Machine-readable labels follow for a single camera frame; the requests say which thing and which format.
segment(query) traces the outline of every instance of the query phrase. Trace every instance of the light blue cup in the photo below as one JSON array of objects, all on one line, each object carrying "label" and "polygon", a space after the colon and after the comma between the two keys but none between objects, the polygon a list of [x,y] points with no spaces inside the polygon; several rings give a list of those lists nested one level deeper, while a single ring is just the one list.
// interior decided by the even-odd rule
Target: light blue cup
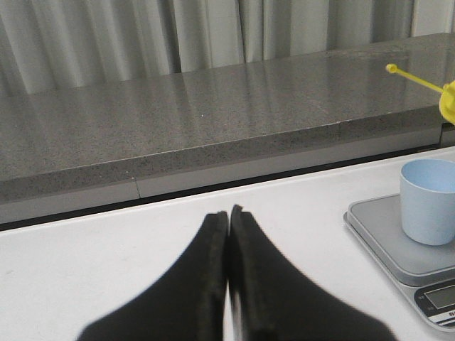
[{"label": "light blue cup", "polygon": [[416,242],[443,245],[455,238],[455,162],[420,159],[401,170],[402,228]]}]

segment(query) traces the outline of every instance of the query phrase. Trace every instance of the white surface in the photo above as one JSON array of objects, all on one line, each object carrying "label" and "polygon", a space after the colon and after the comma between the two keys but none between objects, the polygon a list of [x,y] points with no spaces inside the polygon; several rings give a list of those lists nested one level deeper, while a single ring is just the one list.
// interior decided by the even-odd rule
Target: white surface
[{"label": "white surface", "polygon": [[424,323],[343,223],[352,202],[397,193],[416,157],[455,161],[455,148],[0,232],[0,340],[74,340],[160,277],[206,213],[235,203],[298,269],[398,340],[453,340]]}]

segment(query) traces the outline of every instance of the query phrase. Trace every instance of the scale platform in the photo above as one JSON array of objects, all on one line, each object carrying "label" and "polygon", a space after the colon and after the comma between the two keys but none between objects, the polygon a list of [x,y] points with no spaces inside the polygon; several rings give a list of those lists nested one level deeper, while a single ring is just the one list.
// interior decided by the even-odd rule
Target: scale platform
[{"label": "scale platform", "polygon": [[432,327],[455,332],[455,241],[434,247],[410,239],[399,195],[354,202],[344,219],[417,312]]}]

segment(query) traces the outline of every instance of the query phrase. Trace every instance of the scale display screen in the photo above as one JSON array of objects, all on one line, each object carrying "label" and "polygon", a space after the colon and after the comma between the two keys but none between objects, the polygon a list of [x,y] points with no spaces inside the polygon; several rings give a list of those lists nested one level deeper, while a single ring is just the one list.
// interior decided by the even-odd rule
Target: scale display screen
[{"label": "scale display screen", "polygon": [[455,286],[437,289],[425,293],[425,296],[434,304],[438,309],[455,304]]}]

